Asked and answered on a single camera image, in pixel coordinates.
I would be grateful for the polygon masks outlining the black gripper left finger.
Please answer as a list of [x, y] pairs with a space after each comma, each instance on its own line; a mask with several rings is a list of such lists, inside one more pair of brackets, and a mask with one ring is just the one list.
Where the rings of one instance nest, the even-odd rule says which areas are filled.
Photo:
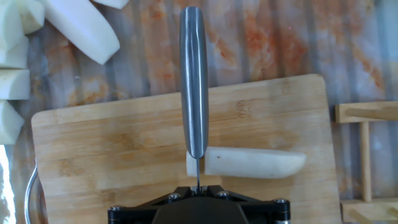
[[136, 207], [114, 205], [108, 209], [108, 224], [134, 223], [153, 219], [164, 205], [185, 200], [197, 195], [196, 187], [177, 187], [172, 193], [163, 195]]

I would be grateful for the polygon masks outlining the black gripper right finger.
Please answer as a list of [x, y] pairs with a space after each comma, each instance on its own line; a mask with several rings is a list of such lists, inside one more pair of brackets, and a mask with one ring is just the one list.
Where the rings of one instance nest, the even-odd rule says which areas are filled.
[[291, 223], [290, 202], [285, 198], [263, 201], [220, 185], [202, 186], [200, 195], [213, 199], [202, 206], [200, 214], [205, 223]]

